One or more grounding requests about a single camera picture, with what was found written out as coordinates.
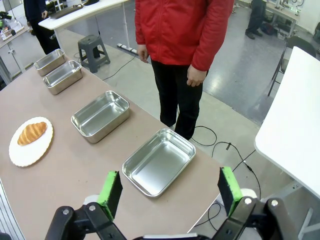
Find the red jacket person's right hand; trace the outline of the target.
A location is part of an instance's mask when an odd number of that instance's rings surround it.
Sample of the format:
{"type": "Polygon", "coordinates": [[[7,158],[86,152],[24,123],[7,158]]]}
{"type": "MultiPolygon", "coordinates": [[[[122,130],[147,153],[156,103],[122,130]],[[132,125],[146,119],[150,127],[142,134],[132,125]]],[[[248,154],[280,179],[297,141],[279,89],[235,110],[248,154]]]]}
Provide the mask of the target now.
{"type": "Polygon", "coordinates": [[[145,44],[137,45],[137,54],[142,62],[148,63],[149,53],[145,44]]]}

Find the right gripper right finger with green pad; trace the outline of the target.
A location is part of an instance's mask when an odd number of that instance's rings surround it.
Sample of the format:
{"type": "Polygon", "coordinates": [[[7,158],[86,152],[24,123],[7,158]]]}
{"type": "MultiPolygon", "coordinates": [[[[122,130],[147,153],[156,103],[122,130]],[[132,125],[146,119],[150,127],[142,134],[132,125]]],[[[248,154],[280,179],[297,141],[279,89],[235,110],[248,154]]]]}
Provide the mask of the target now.
{"type": "Polygon", "coordinates": [[[274,197],[259,200],[243,195],[230,167],[221,167],[217,183],[227,218],[213,240],[238,240],[246,228],[253,228],[263,240],[297,240],[298,232],[285,203],[274,197]]]}

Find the red jacket person's left hand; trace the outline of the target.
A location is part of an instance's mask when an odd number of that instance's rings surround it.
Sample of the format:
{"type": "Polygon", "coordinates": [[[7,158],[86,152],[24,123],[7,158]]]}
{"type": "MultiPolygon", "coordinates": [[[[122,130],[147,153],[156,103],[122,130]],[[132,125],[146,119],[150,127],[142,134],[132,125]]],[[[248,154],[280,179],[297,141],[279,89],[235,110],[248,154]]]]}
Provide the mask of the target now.
{"type": "Polygon", "coordinates": [[[207,71],[200,71],[194,68],[192,65],[190,65],[187,70],[186,84],[191,87],[197,87],[204,82],[207,74],[207,71]]]}

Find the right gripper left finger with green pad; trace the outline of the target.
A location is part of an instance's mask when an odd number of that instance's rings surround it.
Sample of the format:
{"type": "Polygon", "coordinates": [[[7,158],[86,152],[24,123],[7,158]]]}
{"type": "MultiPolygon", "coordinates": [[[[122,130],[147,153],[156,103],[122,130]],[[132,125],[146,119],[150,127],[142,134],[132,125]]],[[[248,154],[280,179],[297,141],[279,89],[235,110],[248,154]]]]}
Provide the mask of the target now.
{"type": "Polygon", "coordinates": [[[83,240],[97,234],[101,240],[124,240],[126,237],[114,224],[123,186],[118,171],[109,171],[97,201],[75,210],[70,206],[57,208],[45,236],[46,240],[83,240]]]}

